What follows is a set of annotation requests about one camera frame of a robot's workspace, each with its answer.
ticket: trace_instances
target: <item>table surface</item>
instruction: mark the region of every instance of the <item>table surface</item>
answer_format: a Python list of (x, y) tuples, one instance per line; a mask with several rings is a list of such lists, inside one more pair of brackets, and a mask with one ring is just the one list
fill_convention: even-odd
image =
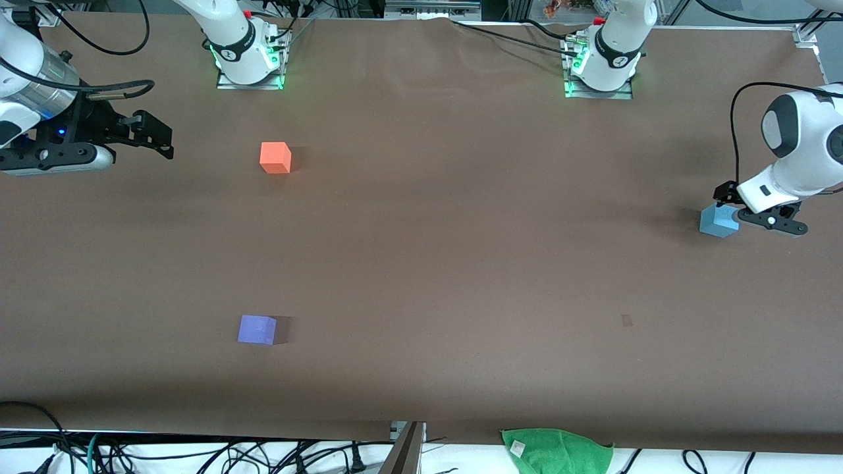
[[(797, 240), (697, 230), (733, 175), (733, 92), (822, 83), (790, 33), (654, 30), (636, 98), (598, 101), (564, 97), (557, 55), (441, 19), (316, 21), (277, 92), (217, 91), (193, 20), (152, 26), (132, 57), (46, 32), (89, 83), (154, 79), (115, 106), (173, 127), (175, 160), (0, 176), (3, 399), (72, 428), (841, 450), (843, 200), (807, 202)], [(738, 104), (744, 176), (781, 92)], [(266, 141), (292, 174), (262, 171)], [(237, 343), (243, 314), (292, 341)]]

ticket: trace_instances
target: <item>green cloth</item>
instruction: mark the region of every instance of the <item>green cloth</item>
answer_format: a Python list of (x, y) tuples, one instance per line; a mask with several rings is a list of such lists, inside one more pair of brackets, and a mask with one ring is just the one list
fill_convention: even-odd
[(560, 429), (501, 431), (521, 474), (606, 474), (614, 448)]

